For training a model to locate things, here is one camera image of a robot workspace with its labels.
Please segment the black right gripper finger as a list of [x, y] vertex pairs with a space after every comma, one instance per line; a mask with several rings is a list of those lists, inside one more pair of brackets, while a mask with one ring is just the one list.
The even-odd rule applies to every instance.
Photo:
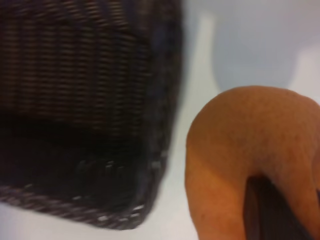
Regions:
[[313, 240], [283, 194], [265, 176], [246, 182], [247, 240]]

